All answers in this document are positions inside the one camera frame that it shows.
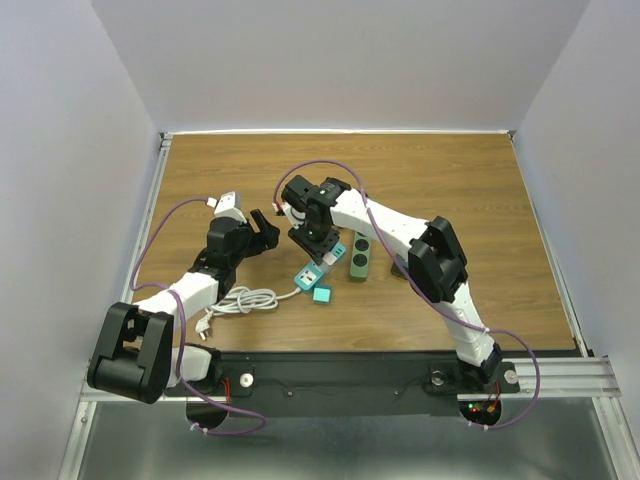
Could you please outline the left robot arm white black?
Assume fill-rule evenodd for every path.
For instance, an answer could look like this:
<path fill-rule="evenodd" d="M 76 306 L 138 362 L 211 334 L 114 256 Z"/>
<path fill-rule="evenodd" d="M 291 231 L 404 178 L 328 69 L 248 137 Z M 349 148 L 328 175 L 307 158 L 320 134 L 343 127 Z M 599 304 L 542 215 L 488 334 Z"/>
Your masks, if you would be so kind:
<path fill-rule="evenodd" d="M 277 247 L 279 228 L 258 209 L 250 215 L 245 221 L 214 218 L 205 248 L 176 283 L 136 304 L 109 307 L 87 372 L 90 387 L 152 404 L 181 379 L 202 394 L 221 386 L 218 354 L 193 345 L 174 348 L 173 331 L 225 298 L 244 259 Z"/>

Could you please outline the white charger plug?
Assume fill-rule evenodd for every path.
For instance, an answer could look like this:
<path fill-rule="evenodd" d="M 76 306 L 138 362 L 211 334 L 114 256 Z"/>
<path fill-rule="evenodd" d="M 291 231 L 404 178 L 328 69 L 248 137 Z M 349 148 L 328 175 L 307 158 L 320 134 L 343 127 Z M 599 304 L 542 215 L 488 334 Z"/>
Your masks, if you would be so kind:
<path fill-rule="evenodd" d="M 330 271 L 339 262 L 340 258 L 332 252 L 328 252 L 324 255 L 321 264 L 321 270 L 325 273 Z"/>

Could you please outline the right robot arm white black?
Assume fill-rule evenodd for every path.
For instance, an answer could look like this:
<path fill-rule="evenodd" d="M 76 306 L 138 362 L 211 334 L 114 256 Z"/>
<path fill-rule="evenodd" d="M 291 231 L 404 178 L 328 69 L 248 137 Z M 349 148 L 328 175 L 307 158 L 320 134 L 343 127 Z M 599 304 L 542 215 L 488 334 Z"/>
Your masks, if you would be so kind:
<path fill-rule="evenodd" d="M 328 177 L 314 185 L 297 175 L 281 194 L 291 238 L 316 265 L 329 259 L 339 230 L 378 240 L 411 288 L 439 312 L 454 340 L 460 378 L 472 390 L 495 381 L 502 351 L 473 303 L 467 258 L 451 223 L 401 214 Z"/>

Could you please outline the blue usb socket strip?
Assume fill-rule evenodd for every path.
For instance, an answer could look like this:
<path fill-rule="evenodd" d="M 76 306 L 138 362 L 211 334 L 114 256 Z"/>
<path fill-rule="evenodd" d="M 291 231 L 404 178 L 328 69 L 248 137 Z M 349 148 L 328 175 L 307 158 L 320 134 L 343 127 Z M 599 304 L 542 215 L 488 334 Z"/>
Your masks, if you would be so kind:
<path fill-rule="evenodd" d="M 333 252 L 340 258 L 339 262 L 335 265 L 336 267 L 345 256 L 347 249 L 343 244 L 338 242 L 330 252 Z M 321 270 L 321 264 L 322 259 L 319 263 L 310 261 L 304 268 L 302 268 L 294 276 L 294 283 L 296 287 L 299 288 L 302 292 L 308 293 L 313 290 L 314 287 L 318 285 L 319 282 L 335 268 L 334 267 L 333 269 L 325 273 Z"/>

